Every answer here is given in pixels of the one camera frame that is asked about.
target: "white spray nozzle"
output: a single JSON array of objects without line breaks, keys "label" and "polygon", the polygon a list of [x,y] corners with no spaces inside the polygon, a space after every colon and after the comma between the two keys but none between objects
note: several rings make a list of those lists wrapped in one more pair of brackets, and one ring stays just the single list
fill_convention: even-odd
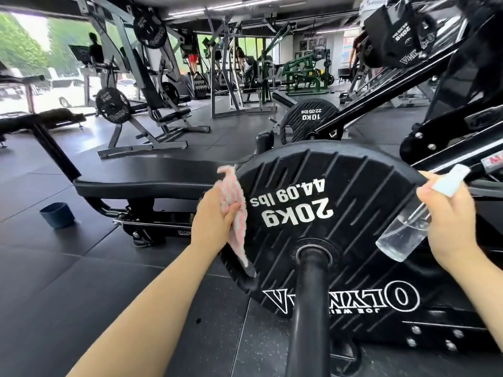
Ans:
[{"label": "white spray nozzle", "polygon": [[470,168],[466,165],[456,164],[449,173],[440,177],[440,179],[433,184],[431,189],[436,190],[445,196],[452,197],[469,173]]}]

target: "red shorts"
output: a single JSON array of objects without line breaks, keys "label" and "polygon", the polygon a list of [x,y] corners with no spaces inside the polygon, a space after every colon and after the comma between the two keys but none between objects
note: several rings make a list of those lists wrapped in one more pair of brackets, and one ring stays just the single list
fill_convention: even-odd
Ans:
[{"label": "red shorts", "polygon": [[189,63],[198,63],[199,56],[197,54],[189,54]]}]

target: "person's left hand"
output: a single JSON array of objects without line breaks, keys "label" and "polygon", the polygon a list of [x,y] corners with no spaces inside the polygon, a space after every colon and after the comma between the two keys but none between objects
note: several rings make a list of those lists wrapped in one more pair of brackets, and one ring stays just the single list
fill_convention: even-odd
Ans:
[{"label": "person's left hand", "polygon": [[229,240],[230,226],[239,210],[239,203],[233,203],[223,213],[220,193],[220,189],[214,186],[204,194],[192,222],[191,245],[210,251],[214,256]]}]

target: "metal ring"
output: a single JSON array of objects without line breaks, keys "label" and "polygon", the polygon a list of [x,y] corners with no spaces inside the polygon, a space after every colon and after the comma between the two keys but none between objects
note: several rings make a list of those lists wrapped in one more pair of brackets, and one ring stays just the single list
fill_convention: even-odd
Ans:
[{"label": "metal ring", "polygon": [[316,249],[323,250],[329,256],[329,267],[332,266],[332,262],[333,262],[332,254],[327,249],[325,249],[324,247],[319,246],[319,245],[304,245],[304,246],[299,247],[297,249],[297,252],[295,253],[295,260],[297,261],[298,264],[300,264],[300,250],[303,250],[306,247],[314,247]]}]

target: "red and white sticker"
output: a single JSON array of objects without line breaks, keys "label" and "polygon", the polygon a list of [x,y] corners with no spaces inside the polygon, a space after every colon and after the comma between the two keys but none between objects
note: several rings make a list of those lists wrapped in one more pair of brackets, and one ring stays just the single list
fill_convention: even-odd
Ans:
[{"label": "red and white sticker", "polygon": [[480,161],[486,173],[503,167],[503,151],[493,153]]}]

